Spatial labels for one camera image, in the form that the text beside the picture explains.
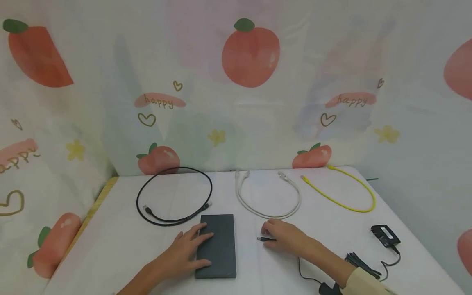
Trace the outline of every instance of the yellow flower print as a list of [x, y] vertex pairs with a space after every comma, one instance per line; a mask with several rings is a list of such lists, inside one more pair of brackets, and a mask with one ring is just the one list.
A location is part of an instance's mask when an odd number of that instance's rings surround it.
[[385, 125], [383, 130], [376, 128], [374, 132], [379, 136], [379, 143], [388, 141], [389, 143], [396, 143], [400, 136], [400, 131], [394, 130], [392, 125]]
[[211, 134], [208, 134], [208, 139], [213, 141], [214, 147], [217, 147], [218, 144], [224, 143], [226, 141], [226, 132], [224, 130], [218, 131], [213, 129]]
[[69, 150], [67, 160], [72, 161], [75, 158], [81, 162], [84, 160], [85, 147], [80, 144], [78, 139], [74, 140], [73, 143], [66, 144], [66, 148]]

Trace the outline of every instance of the fabric backdrop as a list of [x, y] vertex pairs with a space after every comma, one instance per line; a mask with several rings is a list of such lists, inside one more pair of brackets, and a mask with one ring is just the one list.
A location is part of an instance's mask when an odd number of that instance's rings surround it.
[[115, 171], [328, 163], [378, 178], [376, 190], [472, 292], [469, 2], [0, 7], [6, 294], [42, 291]]

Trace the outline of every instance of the sleeve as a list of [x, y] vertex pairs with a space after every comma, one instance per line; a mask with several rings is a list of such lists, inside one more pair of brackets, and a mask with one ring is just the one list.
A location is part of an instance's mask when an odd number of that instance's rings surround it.
[[352, 272], [347, 279], [346, 288], [341, 289], [341, 293], [343, 295], [396, 295], [361, 268]]

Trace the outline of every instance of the green leaf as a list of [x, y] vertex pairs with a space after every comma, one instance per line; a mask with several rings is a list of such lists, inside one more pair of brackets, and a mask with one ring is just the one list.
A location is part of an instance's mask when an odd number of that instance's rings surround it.
[[43, 227], [42, 228], [41, 232], [39, 233], [39, 237], [38, 237], [38, 247], [41, 248], [42, 243], [44, 242], [44, 240], [46, 239], [46, 237], [48, 236], [50, 231], [51, 231], [51, 228], [49, 228], [49, 227]]
[[252, 22], [252, 20], [247, 18], [240, 18], [235, 23], [235, 29], [241, 32], [250, 32], [255, 26], [256, 25]]
[[149, 147], [149, 153], [151, 153], [151, 151], [155, 148], [157, 148], [157, 143], [151, 144], [151, 146]]
[[316, 149], [316, 148], [319, 148], [321, 146], [321, 143], [317, 143], [315, 144], [314, 146], [312, 146], [312, 148], [310, 148], [310, 151]]
[[26, 263], [26, 266], [30, 269], [33, 267], [33, 256], [38, 252], [39, 250], [34, 251], [28, 256], [28, 262]]
[[3, 21], [3, 29], [12, 34], [19, 34], [26, 31], [28, 25], [19, 20], [7, 18]]

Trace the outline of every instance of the left hand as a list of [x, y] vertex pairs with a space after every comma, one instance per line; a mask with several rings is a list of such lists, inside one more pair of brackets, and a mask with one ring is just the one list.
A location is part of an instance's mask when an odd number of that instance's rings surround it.
[[162, 280], [179, 277], [193, 270], [211, 265], [211, 261], [207, 259], [190, 260], [197, 247], [213, 236], [213, 233], [202, 236], [197, 235], [198, 231], [206, 225], [206, 223], [200, 223], [193, 226], [186, 233], [180, 232], [172, 245], [158, 258], [149, 263], [153, 269], [159, 272]]

